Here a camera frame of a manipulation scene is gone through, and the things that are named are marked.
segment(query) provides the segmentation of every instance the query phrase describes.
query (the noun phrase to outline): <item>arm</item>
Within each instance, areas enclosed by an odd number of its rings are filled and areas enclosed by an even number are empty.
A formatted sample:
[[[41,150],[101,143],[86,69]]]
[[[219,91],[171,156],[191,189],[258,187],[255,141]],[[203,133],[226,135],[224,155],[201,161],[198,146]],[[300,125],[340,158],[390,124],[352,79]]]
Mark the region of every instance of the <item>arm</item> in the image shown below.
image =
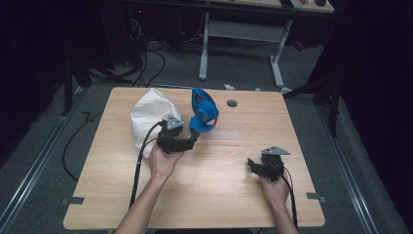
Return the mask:
[[[155,204],[183,152],[166,154],[157,144],[150,153],[151,178],[128,210],[117,233],[146,233]]]
[[[298,233],[285,206],[285,201],[289,194],[289,189],[285,181],[278,179],[271,182],[268,178],[262,176],[260,176],[259,179],[261,180],[264,196],[270,205],[273,219],[279,233]]]

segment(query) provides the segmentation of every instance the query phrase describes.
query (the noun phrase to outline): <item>round hole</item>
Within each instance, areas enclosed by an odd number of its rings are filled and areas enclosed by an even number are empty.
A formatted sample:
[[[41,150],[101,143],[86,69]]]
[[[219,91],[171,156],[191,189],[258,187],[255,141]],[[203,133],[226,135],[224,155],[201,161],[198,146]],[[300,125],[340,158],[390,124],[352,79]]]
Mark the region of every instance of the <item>round hole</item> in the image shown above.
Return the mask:
[[[236,107],[236,106],[238,105],[238,103],[237,103],[237,101],[234,100],[234,99],[229,99],[229,100],[227,100],[227,105],[228,105],[229,107]]]

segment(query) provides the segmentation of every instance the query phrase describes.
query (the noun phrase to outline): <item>hand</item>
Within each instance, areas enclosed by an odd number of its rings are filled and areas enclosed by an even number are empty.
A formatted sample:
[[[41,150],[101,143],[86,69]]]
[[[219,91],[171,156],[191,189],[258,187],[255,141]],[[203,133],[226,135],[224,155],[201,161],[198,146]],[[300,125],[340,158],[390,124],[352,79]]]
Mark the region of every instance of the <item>hand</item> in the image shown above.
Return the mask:
[[[288,186],[280,177],[276,181],[271,182],[269,178],[260,176],[264,196],[269,204],[274,206],[274,209],[280,210],[285,208],[285,201],[289,194]]]
[[[149,155],[151,177],[164,180],[168,179],[183,154],[184,152],[167,154],[155,143]]]

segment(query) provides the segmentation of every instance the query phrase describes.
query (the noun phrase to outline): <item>wooden table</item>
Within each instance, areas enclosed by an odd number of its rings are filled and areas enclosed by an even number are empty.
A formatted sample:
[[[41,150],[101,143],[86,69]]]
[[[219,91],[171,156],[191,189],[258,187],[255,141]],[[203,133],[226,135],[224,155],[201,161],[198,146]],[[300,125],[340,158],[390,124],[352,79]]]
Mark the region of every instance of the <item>wooden table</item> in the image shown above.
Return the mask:
[[[182,111],[193,116],[191,90],[159,89]],[[194,149],[178,162],[166,184],[149,228],[274,227],[258,176],[247,158],[260,162],[262,149],[278,146],[291,172],[299,226],[321,226],[324,216],[314,193],[283,97],[275,92],[206,90],[220,111],[216,128],[200,136]],[[69,205],[67,229],[116,228],[129,207],[138,150],[133,146],[131,110],[148,89],[113,89]],[[237,107],[227,106],[227,100]],[[150,176],[142,161],[138,193]]]

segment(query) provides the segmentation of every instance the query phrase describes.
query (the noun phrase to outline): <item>metal rail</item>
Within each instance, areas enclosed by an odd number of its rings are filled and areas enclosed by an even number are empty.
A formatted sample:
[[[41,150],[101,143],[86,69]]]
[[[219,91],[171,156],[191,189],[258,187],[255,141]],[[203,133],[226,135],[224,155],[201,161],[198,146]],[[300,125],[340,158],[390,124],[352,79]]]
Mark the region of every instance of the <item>metal rail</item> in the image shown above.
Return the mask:
[[[31,190],[33,189],[38,178],[40,177],[41,173],[45,169],[47,163],[49,162],[52,156],[53,150],[55,148],[55,144],[58,138],[60,137],[62,131],[64,130],[64,127],[66,126],[72,113],[76,109],[76,106],[85,97],[86,92],[87,92],[87,89],[78,88],[78,90],[76,91],[76,98],[75,98],[75,103],[73,107],[70,109],[70,111],[67,113],[66,116],[61,116],[55,128],[52,130],[52,133],[49,135],[48,139],[46,140],[45,145],[40,150],[36,158],[36,161],[33,163],[27,175],[25,176],[25,178],[19,185],[18,190],[16,191],[15,195],[13,196],[6,210],[1,214],[0,233],[7,233],[9,231],[14,220],[18,216],[20,209],[22,208],[27,197],[29,196]]]
[[[344,183],[349,191],[350,198],[352,199],[353,205],[355,206],[358,218],[360,219],[361,225],[365,233],[379,233],[374,223],[374,220],[368,210],[367,204],[364,197],[358,188],[357,182],[353,177],[352,171],[347,163],[346,157],[343,150],[341,149],[340,143],[337,137],[334,137],[328,127],[328,116],[323,106],[316,106],[316,112],[323,122],[325,131],[328,134],[330,143],[335,151],[335,159],[338,164],[338,168],[341,176],[343,177]]]

